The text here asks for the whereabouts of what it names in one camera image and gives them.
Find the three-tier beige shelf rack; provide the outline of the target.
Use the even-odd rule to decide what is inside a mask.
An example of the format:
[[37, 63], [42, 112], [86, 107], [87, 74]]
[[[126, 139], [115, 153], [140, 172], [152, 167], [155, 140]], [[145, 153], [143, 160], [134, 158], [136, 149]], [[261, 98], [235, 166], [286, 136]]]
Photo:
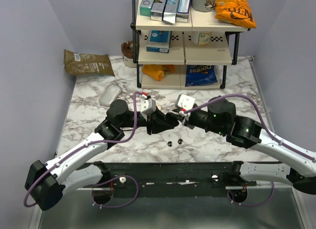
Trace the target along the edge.
[[[248, 29], [215, 19], [215, 12], [210, 13], [191, 9], [187, 23], [174, 25], [153, 21], [140, 15], [138, 8], [141, 0], [132, 0], [133, 62], [136, 66], [136, 84], [144, 89], [187, 89], [187, 65], [223, 66], [217, 75], [218, 82], [198, 86], [197, 89], [224, 89], [226, 87], [227, 67], [237, 64], [239, 36]], [[167, 54], [146, 51], [146, 42], [150, 30], [171, 31], [170, 51]], [[192, 32], [212, 32], [210, 42], [196, 46], [191, 42]], [[156, 81], [148, 75], [142, 75], [140, 65], [173, 64], [176, 72]]]

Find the orange snack bag bottom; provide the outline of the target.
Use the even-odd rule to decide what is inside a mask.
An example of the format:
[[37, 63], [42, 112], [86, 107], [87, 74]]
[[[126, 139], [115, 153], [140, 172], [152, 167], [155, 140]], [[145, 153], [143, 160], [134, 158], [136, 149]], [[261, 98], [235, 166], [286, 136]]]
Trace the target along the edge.
[[175, 72], [174, 65], [144, 65], [142, 72], [157, 81]]

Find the black earbud charging case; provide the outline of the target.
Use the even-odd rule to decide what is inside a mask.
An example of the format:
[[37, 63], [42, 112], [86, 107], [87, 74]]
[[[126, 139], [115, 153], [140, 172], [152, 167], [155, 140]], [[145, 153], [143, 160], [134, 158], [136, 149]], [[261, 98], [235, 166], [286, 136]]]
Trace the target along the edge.
[[167, 113], [166, 121], [173, 126], [177, 126], [179, 124], [179, 115], [175, 113]]

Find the brown snack bag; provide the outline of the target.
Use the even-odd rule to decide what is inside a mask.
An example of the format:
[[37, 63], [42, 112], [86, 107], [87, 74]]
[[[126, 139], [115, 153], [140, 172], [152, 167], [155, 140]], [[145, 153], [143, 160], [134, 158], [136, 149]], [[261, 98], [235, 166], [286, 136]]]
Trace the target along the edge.
[[64, 69], [73, 76], [89, 74], [115, 76], [108, 54], [79, 54], [64, 49]]

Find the white printed mug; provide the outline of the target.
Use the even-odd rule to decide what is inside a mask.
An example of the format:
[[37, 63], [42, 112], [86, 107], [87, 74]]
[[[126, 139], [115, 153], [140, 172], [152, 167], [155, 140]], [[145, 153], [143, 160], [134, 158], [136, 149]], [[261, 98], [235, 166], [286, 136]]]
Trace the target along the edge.
[[215, 8], [216, 0], [192, 0], [193, 9], [200, 12], [210, 12]]

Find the orange chips bag top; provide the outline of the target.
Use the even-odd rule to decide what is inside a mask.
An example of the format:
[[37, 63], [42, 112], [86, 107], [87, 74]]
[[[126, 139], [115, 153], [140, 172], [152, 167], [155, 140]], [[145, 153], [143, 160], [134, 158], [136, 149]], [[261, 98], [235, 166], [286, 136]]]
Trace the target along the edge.
[[257, 28], [248, 0], [216, 0], [215, 11], [218, 20], [247, 29]]

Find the brown lidded cup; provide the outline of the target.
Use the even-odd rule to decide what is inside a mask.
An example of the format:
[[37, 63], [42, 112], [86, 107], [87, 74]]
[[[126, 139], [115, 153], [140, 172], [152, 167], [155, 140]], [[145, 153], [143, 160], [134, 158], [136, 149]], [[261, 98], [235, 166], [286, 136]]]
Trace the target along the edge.
[[126, 41], [122, 43], [121, 52], [125, 66], [136, 68], [137, 65], [133, 62], [133, 41]]

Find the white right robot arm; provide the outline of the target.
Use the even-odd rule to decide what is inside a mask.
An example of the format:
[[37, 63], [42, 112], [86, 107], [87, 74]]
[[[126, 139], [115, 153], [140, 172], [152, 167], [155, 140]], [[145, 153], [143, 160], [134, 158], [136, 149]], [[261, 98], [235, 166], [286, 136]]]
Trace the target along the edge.
[[226, 137], [234, 146], [251, 149], [273, 157], [277, 163], [242, 162], [227, 173], [234, 186], [241, 182], [268, 181], [293, 186], [296, 190], [316, 193], [316, 154], [271, 132], [264, 122], [236, 114], [236, 106], [224, 97], [212, 98], [203, 111], [195, 99], [180, 95], [176, 101], [182, 124]]

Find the silver blue toothpaste box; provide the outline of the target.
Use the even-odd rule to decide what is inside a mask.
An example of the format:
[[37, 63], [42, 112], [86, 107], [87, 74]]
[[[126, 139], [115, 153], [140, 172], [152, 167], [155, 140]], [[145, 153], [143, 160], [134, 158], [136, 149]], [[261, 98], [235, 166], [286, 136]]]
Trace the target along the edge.
[[179, 0], [167, 0], [163, 13], [163, 22], [175, 24]]

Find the teal toothpaste box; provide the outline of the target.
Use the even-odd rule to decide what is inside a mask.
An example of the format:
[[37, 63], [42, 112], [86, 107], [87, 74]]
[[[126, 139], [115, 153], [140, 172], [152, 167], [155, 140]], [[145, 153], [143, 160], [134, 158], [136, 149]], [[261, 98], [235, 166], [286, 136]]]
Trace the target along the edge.
[[150, 17], [154, 2], [155, 0], [142, 0], [139, 7], [140, 15]]

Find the blue Doritos bag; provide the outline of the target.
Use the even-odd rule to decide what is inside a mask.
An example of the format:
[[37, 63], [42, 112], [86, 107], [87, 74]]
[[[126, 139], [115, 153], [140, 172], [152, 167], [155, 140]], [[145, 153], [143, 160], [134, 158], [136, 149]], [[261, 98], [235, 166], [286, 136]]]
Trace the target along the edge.
[[217, 83], [215, 66], [213, 65], [187, 65], [186, 87], [205, 86]]

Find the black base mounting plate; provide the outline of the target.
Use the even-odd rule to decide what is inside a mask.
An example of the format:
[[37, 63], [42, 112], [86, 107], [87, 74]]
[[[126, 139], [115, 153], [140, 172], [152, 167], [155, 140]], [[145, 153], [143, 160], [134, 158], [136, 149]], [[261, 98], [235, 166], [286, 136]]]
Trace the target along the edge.
[[200, 163], [103, 163], [92, 164], [102, 174], [93, 192], [115, 198], [225, 197], [227, 187], [243, 187], [240, 161]]

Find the blue box middle shelf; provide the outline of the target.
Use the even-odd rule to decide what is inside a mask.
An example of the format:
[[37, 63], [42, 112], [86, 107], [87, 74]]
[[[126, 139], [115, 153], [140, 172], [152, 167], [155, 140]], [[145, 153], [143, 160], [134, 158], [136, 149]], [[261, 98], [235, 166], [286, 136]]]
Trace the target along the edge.
[[171, 31], [151, 30], [147, 38], [146, 51], [169, 53]]

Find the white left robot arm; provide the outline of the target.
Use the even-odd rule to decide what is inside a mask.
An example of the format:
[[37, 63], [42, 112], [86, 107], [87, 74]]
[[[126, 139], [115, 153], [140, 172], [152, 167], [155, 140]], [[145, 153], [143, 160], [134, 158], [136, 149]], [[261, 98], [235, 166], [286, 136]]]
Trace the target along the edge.
[[141, 94], [141, 110], [128, 108], [126, 101], [118, 99], [110, 104], [107, 116], [85, 140], [65, 154], [42, 163], [35, 161], [25, 182], [25, 207], [39, 206], [47, 211], [55, 206], [64, 194], [94, 185], [104, 187], [109, 174], [97, 165], [81, 169], [88, 160], [107, 151], [116, 144], [131, 140], [138, 127], [145, 127], [149, 135], [174, 129], [182, 119], [178, 114], [164, 114], [149, 96]]

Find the blue white toothpaste box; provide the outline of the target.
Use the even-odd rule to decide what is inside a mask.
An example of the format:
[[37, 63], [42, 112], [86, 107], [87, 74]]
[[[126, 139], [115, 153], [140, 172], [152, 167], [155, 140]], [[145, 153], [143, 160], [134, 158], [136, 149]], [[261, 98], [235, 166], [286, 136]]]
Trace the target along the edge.
[[179, 0], [176, 22], [187, 23], [189, 20], [191, 0]]

